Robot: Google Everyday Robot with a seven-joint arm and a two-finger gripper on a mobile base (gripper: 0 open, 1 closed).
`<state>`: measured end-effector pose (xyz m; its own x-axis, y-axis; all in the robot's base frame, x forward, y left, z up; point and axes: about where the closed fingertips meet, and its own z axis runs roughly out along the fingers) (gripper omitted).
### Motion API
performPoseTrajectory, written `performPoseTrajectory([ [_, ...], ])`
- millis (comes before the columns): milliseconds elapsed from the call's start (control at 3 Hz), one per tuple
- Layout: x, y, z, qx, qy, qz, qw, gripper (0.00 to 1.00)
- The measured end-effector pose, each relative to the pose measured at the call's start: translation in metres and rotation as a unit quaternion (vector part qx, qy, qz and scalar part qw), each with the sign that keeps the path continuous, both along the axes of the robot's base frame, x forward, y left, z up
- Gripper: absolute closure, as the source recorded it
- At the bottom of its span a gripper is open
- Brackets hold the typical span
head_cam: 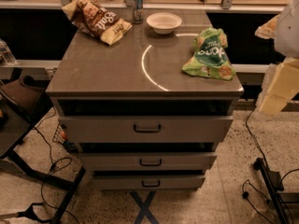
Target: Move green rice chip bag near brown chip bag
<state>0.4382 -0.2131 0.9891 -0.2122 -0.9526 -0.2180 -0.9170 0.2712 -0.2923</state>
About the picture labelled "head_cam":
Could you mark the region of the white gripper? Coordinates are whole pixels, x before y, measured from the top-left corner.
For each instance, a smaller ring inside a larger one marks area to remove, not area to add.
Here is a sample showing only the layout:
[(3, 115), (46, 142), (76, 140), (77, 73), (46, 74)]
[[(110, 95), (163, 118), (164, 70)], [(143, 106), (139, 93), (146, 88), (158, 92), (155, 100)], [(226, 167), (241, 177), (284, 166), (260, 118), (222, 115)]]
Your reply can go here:
[(281, 13), (259, 26), (255, 35), (275, 38), (275, 50), (286, 57), (264, 77), (266, 85), (257, 102), (257, 112), (274, 117), (299, 93), (299, 0), (291, 0)]

